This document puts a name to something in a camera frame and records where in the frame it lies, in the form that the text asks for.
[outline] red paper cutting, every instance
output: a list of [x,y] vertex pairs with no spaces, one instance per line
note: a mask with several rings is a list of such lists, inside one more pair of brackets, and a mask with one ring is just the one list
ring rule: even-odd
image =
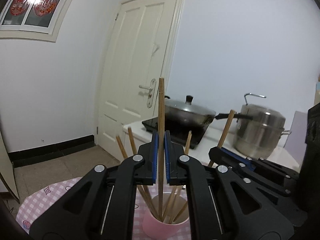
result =
[[10,6],[10,13],[14,16],[22,14],[28,9],[30,0],[13,0]]
[[36,0],[33,8],[39,17],[51,13],[57,6],[57,0]]

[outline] chopstick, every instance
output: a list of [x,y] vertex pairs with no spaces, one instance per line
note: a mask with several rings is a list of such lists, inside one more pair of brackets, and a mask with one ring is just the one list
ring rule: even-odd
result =
[[188,206],[188,201],[185,202],[183,207],[180,209],[179,213],[173,219],[173,222],[175,222],[181,216],[181,214],[184,212],[184,210],[187,208],[187,206]]
[[128,127],[128,134],[129,134],[129,140],[130,140],[130,144],[131,144],[133,155],[136,155],[137,154],[137,148],[136,148],[136,144],[135,144],[134,139],[133,139],[132,129],[131,129],[130,126]]
[[117,139],[117,142],[118,142],[120,151],[121,151],[121,153],[122,153],[122,156],[123,156],[124,159],[126,159],[128,156],[127,156],[127,153],[126,153],[126,151],[125,151],[125,149],[124,149],[124,147],[123,147],[123,144],[122,144],[122,142],[121,142],[120,136],[117,135],[117,136],[116,136],[116,139]]
[[189,148],[190,148],[191,136],[192,136],[192,132],[189,131],[189,133],[188,133],[188,138],[187,138],[187,142],[186,142],[186,148],[185,148],[185,150],[184,150],[184,154],[185,154],[185,155],[189,155]]
[[[118,142],[118,145],[119,145],[119,148],[120,148],[120,151],[122,153],[122,156],[124,159],[128,158],[128,155],[123,147],[123,144],[122,144],[122,141],[120,139],[120,136],[117,135],[116,136],[116,139],[117,139],[117,142]],[[152,199],[151,199],[151,195],[150,195],[150,192],[149,192],[149,189],[148,189],[148,186],[143,186],[145,187],[145,190],[146,192],[143,190],[142,186],[141,185],[137,185],[137,188],[143,198],[143,200],[145,201],[145,203],[147,204],[151,214],[158,220],[160,220],[158,214],[157,214],[157,211],[156,211],[156,208],[154,207],[153,203],[152,203]]]
[[[217,145],[218,148],[221,148],[221,147],[222,147],[222,145],[223,145],[223,143],[224,143],[224,140],[225,140],[226,137],[227,137],[227,134],[228,134],[228,131],[229,131],[229,129],[230,129],[230,125],[231,125],[231,123],[232,123],[232,120],[233,120],[233,117],[234,117],[235,113],[236,113],[236,112],[235,112],[234,110],[230,110],[230,113],[229,113],[229,116],[228,116],[226,125],[224,126],[222,135],[221,135],[220,140],[219,140],[218,145]],[[214,162],[213,162],[213,161],[210,161],[209,164],[208,164],[208,167],[212,167],[213,164],[214,164]]]
[[164,177],[164,78],[159,78],[159,102],[158,102],[158,214],[162,220],[163,205],[163,177]]
[[163,216],[162,216],[162,219],[161,219],[161,222],[164,221],[165,217],[167,216],[168,212],[169,212],[169,209],[170,207],[172,206],[172,200],[173,200],[173,197],[174,197],[174,193],[176,192],[176,189],[177,189],[177,186],[174,186],[170,195],[169,195],[169,198],[167,200],[167,203],[165,205],[165,209],[164,209],[164,212],[163,212]]
[[173,207],[174,207],[174,204],[175,204],[177,198],[180,197],[181,190],[182,190],[182,186],[179,186],[178,190],[177,190],[177,193],[174,195],[174,199],[173,199],[173,203],[172,203],[172,214],[171,214],[171,217],[169,219],[169,224],[172,224],[172,222],[173,222],[173,218],[174,218],[173,217]]
[[[189,155],[189,148],[190,148],[191,137],[192,137],[192,132],[189,131],[189,133],[188,133],[188,138],[187,138],[187,142],[186,142],[186,148],[185,148],[185,150],[184,150],[185,155]],[[183,187],[183,186],[178,186],[177,194],[174,196],[174,199],[173,199],[172,208],[174,207],[174,203],[175,203],[177,197],[180,196],[182,187]],[[171,217],[170,217],[169,224],[172,224],[172,221],[173,221],[173,214],[172,214]]]
[[153,203],[151,201],[148,200],[148,197],[146,196],[146,193],[145,191],[143,190],[142,186],[141,185],[137,185],[137,188],[140,192],[140,195],[142,196],[143,200],[145,201],[145,203],[147,204],[151,214],[157,219],[157,220],[160,220],[158,214],[157,214],[157,211],[156,211],[156,208],[154,207]]

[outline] white countertop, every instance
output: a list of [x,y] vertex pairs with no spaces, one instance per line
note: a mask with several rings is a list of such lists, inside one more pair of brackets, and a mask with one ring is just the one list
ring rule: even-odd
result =
[[[146,128],[143,126],[141,121],[133,122],[128,125],[123,126],[123,131],[128,133],[128,127],[131,127],[133,136],[140,141],[148,143],[151,141],[152,134],[146,131]],[[212,147],[218,145],[219,139],[221,137],[222,131],[208,127],[206,133],[204,134],[199,145],[195,149],[189,150],[189,155],[198,159],[203,163],[209,163],[209,150]],[[236,149],[232,147],[234,134],[228,133],[226,140],[224,141],[223,147],[239,154],[241,157],[245,156],[239,153]],[[280,165],[286,166],[290,169],[299,171],[299,164],[295,159],[282,147],[276,147],[271,156],[268,158],[269,161],[278,163]]]

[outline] tablecloth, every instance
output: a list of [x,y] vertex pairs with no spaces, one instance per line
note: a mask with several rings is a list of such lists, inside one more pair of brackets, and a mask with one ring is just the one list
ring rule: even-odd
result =
[[[50,206],[52,206],[61,196],[63,196],[80,179],[81,177],[78,177],[75,179],[69,179],[59,183],[54,183],[37,191],[36,193],[33,193],[31,196],[27,197],[20,206],[16,217],[16,221],[27,233],[29,233],[31,224]],[[152,196],[157,195],[157,185],[149,186],[149,190]],[[164,192],[171,192],[171,188],[169,187],[169,185],[164,185]],[[187,194],[185,190],[181,191],[181,196],[187,199]],[[147,205],[145,204],[140,193],[137,191],[133,219],[133,240],[151,239],[143,232],[142,229],[143,216],[147,209]],[[187,223],[185,227],[181,228],[173,237],[168,238],[168,240],[187,239],[191,239],[189,223]]]

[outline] floor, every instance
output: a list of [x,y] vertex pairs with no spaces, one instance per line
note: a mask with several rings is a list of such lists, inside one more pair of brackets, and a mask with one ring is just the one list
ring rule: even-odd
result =
[[[63,156],[50,161],[14,169],[20,203],[34,192],[56,182],[84,176],[95,165],[104,164],[107,168],[120,162],[100,146]],[[16,217],[20,204],[14,199],[4,199],[12,215]]]

